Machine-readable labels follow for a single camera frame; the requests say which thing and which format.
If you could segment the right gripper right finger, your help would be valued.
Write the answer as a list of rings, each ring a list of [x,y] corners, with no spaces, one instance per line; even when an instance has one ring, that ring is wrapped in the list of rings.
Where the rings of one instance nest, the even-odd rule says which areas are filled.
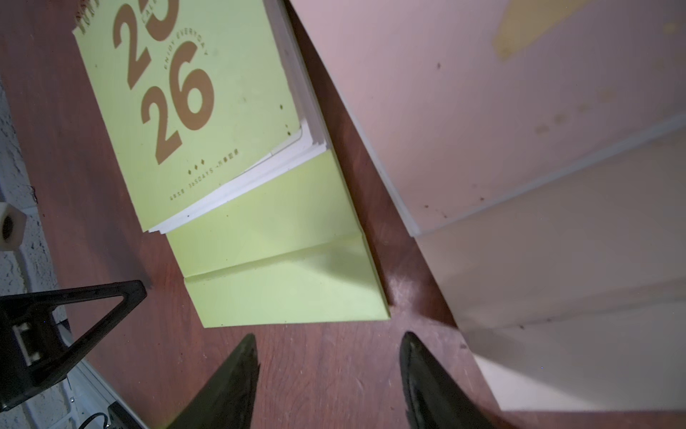
[[[412,428],[493,427],[414,332],[403,335],[399,364]]]

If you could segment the green calendar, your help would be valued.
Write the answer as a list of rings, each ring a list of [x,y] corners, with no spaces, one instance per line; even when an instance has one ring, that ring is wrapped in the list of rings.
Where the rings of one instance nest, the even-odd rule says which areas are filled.
[[[385,321],[280,1],[81,1],[73,35],[141,229],[206,328]]]

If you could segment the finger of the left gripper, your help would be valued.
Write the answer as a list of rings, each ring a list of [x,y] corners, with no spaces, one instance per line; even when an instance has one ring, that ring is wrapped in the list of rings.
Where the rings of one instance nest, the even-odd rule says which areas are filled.
[[[120,297],[121,302],[72,345],[53,318],[60,306]],[[1,298],[1,411],[60,383],[146,298],[141,281],[115,282]]]

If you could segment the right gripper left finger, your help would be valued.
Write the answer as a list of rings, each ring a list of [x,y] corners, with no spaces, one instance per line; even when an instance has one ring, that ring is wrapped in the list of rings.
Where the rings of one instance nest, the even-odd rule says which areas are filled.
[[[257,340],[248,334],[170,427],[251,427],[259,371]]]

